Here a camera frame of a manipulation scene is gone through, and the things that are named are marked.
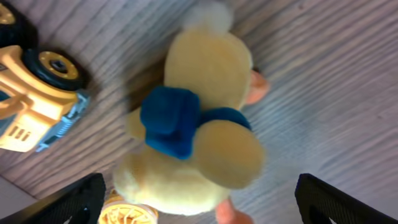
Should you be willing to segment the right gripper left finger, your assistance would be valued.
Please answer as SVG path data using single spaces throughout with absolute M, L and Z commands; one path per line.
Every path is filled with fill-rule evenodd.
M 1 219 L 1 224 L 97 224 L 106 185 L 89 174 L 32 205 Z

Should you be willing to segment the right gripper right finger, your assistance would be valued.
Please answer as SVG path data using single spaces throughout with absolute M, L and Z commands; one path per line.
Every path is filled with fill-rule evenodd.
M 312 174 L 300 174 L 295 198 L 304 224 L 397 224 Z

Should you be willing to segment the round gold coin toy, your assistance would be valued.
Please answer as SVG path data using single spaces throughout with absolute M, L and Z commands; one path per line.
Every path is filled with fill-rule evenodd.
M 158 211 L 125 201 L 114 189 L 105 201 L 97 224 L 158 224 Z

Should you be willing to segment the yellow blue toy truck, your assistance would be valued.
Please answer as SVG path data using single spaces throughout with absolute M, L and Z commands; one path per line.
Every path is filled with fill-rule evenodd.
M 69 55 L 37 44 L 28 18 L 1 1 L 1 149 L 46 150 L 90 103 L 85 70 Z

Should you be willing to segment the yellow plush duck blue scarf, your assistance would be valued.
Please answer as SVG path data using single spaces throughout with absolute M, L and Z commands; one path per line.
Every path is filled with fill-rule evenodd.
M 214 211 L 218 223 L 252 223 L 233 190 L 256 180 L 265 150 L 242 108 L 263 99 L 269 82 L 231 33 L 233 12 L 202 1 L 184 19 L 165 59 L 164 80 L 127 115 L 142 150 L 126 154 L 114 188 L 133 204 L 172 215 Z

